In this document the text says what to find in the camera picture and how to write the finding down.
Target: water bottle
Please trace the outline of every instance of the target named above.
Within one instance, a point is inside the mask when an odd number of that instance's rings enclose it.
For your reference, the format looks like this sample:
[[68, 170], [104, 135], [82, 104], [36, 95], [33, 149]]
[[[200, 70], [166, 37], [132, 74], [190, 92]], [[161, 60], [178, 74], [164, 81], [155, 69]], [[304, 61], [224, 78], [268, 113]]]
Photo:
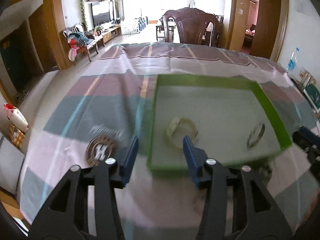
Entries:
[[292, 53], [291, 55], [291, 59], [289, 61], [289, 64], [287, 66], [287, 71], [289, 73], [292, 73], [294, 68], [296, 67], [297, 65], [297, 55], [298, 55], [298, 52], [299, 52], [299, 48], [296, 48], [295, 51]]

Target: tablecloth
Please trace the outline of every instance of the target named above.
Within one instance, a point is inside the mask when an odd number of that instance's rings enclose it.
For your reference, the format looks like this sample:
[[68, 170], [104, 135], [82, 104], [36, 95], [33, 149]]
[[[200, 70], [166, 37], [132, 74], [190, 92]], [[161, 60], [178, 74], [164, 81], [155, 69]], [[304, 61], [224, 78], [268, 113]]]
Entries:
[[[287, 132], [301, 125], [318, 133], [311, 107], [277, 63], [246, 54], [177, 43], [123, 44], [111, 47], [83, 73], [60, 102], [39, 139], [29, 145], [20, 175], [20, 209], [32, 223], [64, 173], [73, 164], [88, 167], [84, 153], [98, 134], [117, 147], [149, 138], [152, 98], [157, 74], [191, 73], [242, 76], [259, 83], [273, 103]], [[131, 180], [116, 190], [126, 239], [194, 239], [201, 219], [204, 191], [190, 178], [153, 178], [141, 143]], [[316, 196], [317, 183], [306, 155], [292, 145], [274, 160], [268, 190], [295, 231]], [[94, 231], [93, 198], [89, 228]]]

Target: television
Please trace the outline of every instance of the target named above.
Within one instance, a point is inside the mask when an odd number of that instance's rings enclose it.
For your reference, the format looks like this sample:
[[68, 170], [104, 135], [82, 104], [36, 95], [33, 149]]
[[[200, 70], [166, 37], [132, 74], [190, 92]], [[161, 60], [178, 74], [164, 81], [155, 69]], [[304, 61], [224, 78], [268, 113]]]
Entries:
[[92, 18], [94, 27], [113, 21], [113, 2], [92, 3]]

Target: tv stand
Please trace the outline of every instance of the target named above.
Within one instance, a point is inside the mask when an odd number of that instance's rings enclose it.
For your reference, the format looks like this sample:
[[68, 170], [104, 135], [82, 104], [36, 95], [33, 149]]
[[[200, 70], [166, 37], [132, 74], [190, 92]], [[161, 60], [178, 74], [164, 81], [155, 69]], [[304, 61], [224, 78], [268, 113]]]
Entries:
[[107, 43], [114, 37], [118, 36], [121, 34], [121, 27], [120, 25], [115, 25], [112, 28], [109, 28], [107, 30], [104, 30], [103, 33], [101, 34], [103, 36], [103, 43]]

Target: hanging plant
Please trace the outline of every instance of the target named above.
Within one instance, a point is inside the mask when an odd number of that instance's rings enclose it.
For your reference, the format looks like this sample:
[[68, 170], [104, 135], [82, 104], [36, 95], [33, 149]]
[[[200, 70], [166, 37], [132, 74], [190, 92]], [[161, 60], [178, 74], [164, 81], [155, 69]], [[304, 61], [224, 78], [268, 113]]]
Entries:
[[83, 26], [84, 31], [87, 31], [88, 30], [88, 23], [87, 23], [87, 20], [85, 19], [83, 0], [80, 0], [80, 9], [81, 9], [81, 17], [82, 17], [82, 26]]

